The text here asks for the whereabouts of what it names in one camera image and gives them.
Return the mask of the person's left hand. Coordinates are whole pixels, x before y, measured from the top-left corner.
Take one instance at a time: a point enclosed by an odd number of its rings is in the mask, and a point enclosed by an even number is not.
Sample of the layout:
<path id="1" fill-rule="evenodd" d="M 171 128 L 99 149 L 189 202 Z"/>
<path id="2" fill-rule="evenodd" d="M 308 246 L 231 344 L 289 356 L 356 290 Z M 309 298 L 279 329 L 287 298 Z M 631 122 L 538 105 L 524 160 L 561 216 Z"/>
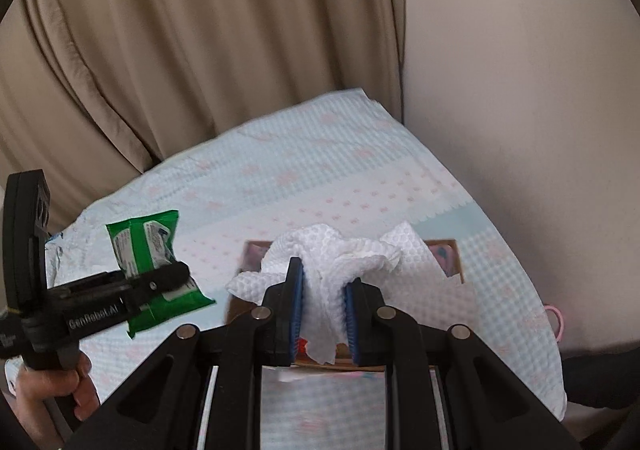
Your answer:
<path id="1" fill-rule="evenodd" d="M 48 409 L 48 404 L 56 406 L 56 398 L 71 396 L 74 417 L 80 422 L 98 410 L 101 401 L 91 370 L 91 360 L 84 352 L 74 370 L 36 371 L 21 366 L 15 381 L 13 411 L 39 449 L 59 449 L 64 444 Z"/>

